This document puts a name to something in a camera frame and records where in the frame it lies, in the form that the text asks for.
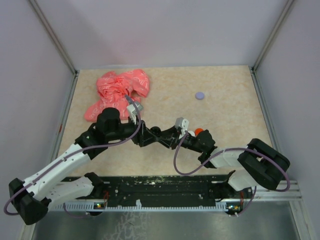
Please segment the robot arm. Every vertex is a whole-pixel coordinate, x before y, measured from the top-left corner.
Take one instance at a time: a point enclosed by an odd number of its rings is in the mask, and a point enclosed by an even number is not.
[[[142,106],[139,103],[136,104],[140,111]],[[97,122],[83,132],[61,156],[24,181],[16,178],[10,182],[10,197],[23,187],[29,186],[12,200],[13,206],[27,225],[38,222],[56,205],[79,197],[94,197],[101,194],[104,183],[93,172],[72,182],[62,183],[61,180],[106,150],[108,147],[104,145],[110,141],[124,140],[133,135],[138,127],[137,113],[132,104],[127,109],[131,118],[128,123],[121,123],[117,109],[106,108],[98,116]],[[166,148],[175,149],[182,141],[181,147],[200,153],[198,160],[201,163],[220,151],[208,130],[200,132],[197,136],[193,132],[187,133],[189,121],[185,118],[178,118],[173,127],[164,131],[157,126],[147,128],[143,120],[140,124],[139,131],[132,137],[132,141],[140,147],[158,142]],[[290,165],[284,156],[258,139],[253,139],[248,144],[248,148],[274,159],[284,171]],[[273,165],[264,160],[258,161],[256,155],[243,150],[224,152],[204,166],[207,168],[243,166],[243,170],[230,173],[227,185],[221,185],[222,188],[228,188],[230,191],[240,191],[258,184],[274,190],[283,178]]]

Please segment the purple lid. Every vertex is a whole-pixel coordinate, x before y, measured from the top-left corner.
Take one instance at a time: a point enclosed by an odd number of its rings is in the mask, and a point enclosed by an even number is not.
[[[198,91],[196,94],[195,94],[195,98],[198,99],[198,100],[202,100],[205,98],[205,94],[202,92],[202,91]]]

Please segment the white wall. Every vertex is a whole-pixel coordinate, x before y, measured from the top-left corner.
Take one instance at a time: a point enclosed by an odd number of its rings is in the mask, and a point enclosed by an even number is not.
[[[38,0],[77,69],[250,65],[286,0]]]
[[[296,1],[258,77],[283,153],[315,226],[320,221],[320,1]],[[320,238],[320,228],[316,228]]]
[[[0,7],[0,206],[8,184],[48,163],[72,74],[26,0]],[[14,240],[19,216],[0,213],[1,239]]]

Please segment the pink cloth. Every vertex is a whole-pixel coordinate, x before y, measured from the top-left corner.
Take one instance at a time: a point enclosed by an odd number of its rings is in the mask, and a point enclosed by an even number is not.
[[[119,75],[114,71],[107,72],[96,81],[100,100],[88,108],[84,118],[87,121],[96,122],[97,116],[105,108],[116,108],[120,112],[120,119],[127,119],[129,114],[125,95],[132,97],[132,92],[135,91],[139,96],[145,98],[149,92],[149,84],[149,77],[141,69],[123,72]],[[132,99],[140,102],[138,96],[134,96]]]

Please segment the beige table surface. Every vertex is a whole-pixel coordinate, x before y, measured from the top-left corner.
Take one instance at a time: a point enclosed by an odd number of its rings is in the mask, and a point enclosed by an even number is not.
[[[131,68],[81,70],[63,134],[60,154],[85,132],[91,122],[84,119],[88,107],[99,100],[96,80],[108,71],[122,73]],[[152,67],[143,69],[150,77],[150,92],[142,98],[142,119],[148,128],[162,130],[176,118],[189,120],[189,130],[208,129],[219,147],[244,146],[252,138],[271,145],[266,123],[248,66]],[[196,92],[205,98],[197,100]],[[200,154],[181,149],[180,171],[190,172],[200,165]],[[159,143],[139,147],[132,141],[110,147],[71,176],[95,172],[99,176],[176,175],[174,151]],[[197,174],[226,174],[231,168],[202,168]]]

